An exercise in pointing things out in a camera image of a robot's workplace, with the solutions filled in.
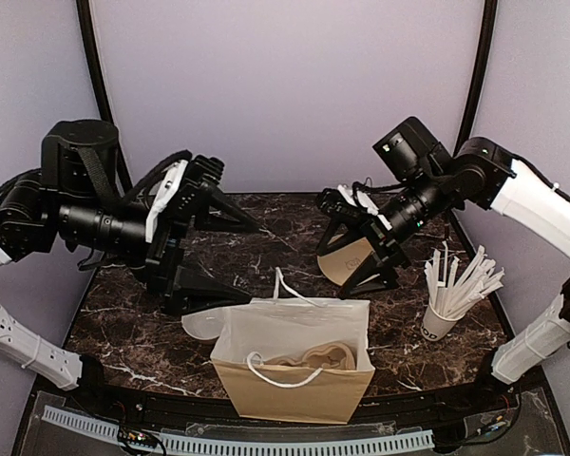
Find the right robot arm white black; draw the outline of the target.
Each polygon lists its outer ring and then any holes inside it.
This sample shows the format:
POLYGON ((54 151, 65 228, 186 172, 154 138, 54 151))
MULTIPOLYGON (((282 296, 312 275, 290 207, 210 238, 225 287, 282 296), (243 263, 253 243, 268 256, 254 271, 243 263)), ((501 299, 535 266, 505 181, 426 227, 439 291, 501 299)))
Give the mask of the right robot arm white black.
MULTIPOLYGON (((397 179, 397 195, 375 206, 368 187, 354 183, 324 189, 316 199, 329 225, 316 248, 319 257, 366 239, 370 253, 352 267, 339 297, 397 287, 396 267, 407 267, 403 243, 432 218, 466 201, 516 220, 570 258, 570 198, 529 161, 493 141, 476 137, 452 157, 415 117, 399 123, 373 147, 397 179)), ((484 359, 484 376, 465 402, 485 412, 503 385, 570 343, 570 277, 552 304, 526 329, 484 359)))

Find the brown paper bag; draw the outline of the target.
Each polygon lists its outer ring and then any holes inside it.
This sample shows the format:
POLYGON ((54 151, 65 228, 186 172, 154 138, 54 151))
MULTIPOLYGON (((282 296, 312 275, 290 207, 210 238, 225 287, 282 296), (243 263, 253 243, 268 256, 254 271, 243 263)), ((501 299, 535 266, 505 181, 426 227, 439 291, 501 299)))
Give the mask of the brown paper bag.
POLYGON ((237 413, 295 423, 348 423, 375 372, 368 354, 369 313, 367 300, 305 297, 280 271, 272 297, 225 308, 210 359, 237 413), (351 348, 355 370, 266 364, 330 342, 351 348))

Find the brown cardboard cup carrier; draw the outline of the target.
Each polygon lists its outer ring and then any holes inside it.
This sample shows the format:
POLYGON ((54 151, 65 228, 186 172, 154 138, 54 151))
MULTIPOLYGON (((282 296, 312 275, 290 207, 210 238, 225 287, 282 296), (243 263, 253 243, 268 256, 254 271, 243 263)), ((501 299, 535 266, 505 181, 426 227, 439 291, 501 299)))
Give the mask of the brown cardboard cup carrier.
POLYGON ((341 342, 330 342, 312 347, 298 357, 275 357, 266 361, 266 364, 324 370, 354 371, 356 369, 356 359, 352 349, 341 342))

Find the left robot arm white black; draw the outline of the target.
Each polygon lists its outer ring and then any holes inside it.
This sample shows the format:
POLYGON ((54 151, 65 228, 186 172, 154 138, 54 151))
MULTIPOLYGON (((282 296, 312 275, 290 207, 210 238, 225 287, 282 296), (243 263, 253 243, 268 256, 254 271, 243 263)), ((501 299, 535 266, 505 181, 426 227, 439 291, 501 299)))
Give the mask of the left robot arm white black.
POLYGON ((47 253, 61 239, 69 250, 85 246, 122 263, 161 299, 166 314, 250 302, 247 292, 182 263, 189 229, 259 229, 220 190, 223 162, 183 150, 119 194, 118 146, 118 129, 106 121, 60 121, 49 130, 41 143, 40 167, 0 186, 0 267, 47 253))

